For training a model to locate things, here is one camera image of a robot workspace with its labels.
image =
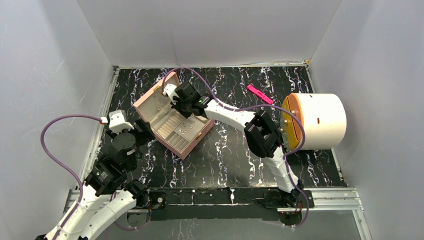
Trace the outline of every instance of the marble tabletop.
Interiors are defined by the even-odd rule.
[[[133,103],[159,81],[170,68],[120,69],[109,111],[125,110],[129,122],[139,117]],[[262,104],[246,87],[252,84],[281,106],[290,93],[312,93],[305,66],[206,67],[195,68],[209,82],[216,96],[227,104],[248,107]],[[203,82],[190,71],[180,69],[181,82],[189,81],[201,94]],[[265,109],[280,125],[280,111]],[[111,138],[105,133],[99,154]],[[181,160],[157,140],[140,148],[138,168],[128,178],[139,179],[150,188],[276,187],[267,165],[248,150],[242,132],[215,121],[211,131]],[[288,157],[292,171],[306,187],[345,187],[331,150],[300,151]]]

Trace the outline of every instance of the pink jewelry box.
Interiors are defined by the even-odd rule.
[[[214,126],[212,119],[191,115],[183,117],[171,108],[171,100],[161,94],[163,78],[132,106],[140,117],[150,123],[156,139],[182,160],[196,147]],[[180,85],[177,73],[171,72],[166,84]]]

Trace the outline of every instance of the open jewelry box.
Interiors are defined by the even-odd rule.
[[[150,123],[156,139],[181,159],[195,148],[214,126],[214,121],[202,116],[185,118],[171,108],[171,100],[161,94],[163,78],[140,97],[133,107],[140,117]],[[166,84],[180,85],[175,72],[165,79]]]

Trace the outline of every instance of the cylindrical container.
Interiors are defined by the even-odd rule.
[[[281,106],[300,120],[305,131],[302,150],[331,149],[345,136],[346,113],[339,97],[322,93],[291,93]],[[287,113],[281,113],[284,145],[292,150],[302,140],[299,125]]]

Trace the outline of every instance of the white wall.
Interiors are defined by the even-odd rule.
[[[373,239],[424,238],[424,1],[343,0],[311,60],[347,131],[335,149]]]
[[[40,133],[65,114],[98,116],[112,65],[75,0],[0,0],[0,233],[31,240],[62,217],[75,180],[43,152]],[[64,120],[52,153],[78,174],[96,122]]]
[[[341,0],[77,0],[120,67],[310,59]]]

